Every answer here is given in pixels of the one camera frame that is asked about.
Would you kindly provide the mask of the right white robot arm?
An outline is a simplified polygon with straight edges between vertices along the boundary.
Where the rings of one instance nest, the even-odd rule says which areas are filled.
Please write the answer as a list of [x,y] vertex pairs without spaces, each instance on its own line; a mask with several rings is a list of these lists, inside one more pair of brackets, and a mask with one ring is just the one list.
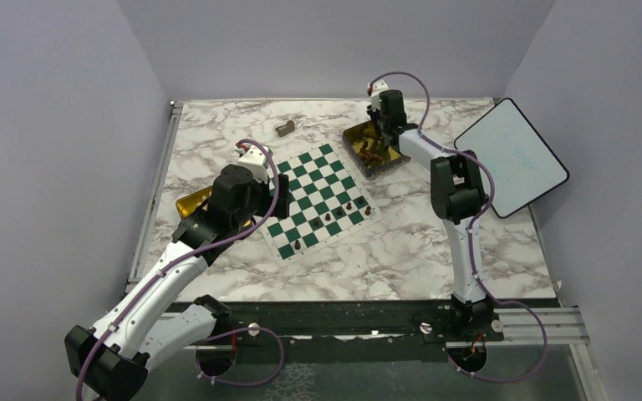
[[407,121],[404,97],[397,89],[369,89],[368,114],[385,148],[410,157],[430,173],[431,207],[446,228],[453,267],[449,328],[461,340],[482,329],[493,314],[487,291],[479,284],[483,267],[478,247],[478,217],[487,196],[472,152],[437,144]]

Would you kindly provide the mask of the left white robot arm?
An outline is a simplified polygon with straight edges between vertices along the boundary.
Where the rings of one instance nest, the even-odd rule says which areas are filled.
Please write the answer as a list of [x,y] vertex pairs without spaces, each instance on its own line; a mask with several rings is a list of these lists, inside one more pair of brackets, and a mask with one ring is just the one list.
[[77,378],[75,398],[130,400],[149,373],[193,343],[219,343],[240,331],[228,306],[198,297],[177,317],[161,315],[231,245],[270,217],[288,217],[289,178],[275,165],[227,165],[210,195],[182,218],[160,260],[115,307],[90,327],[74,326],[64,345]]

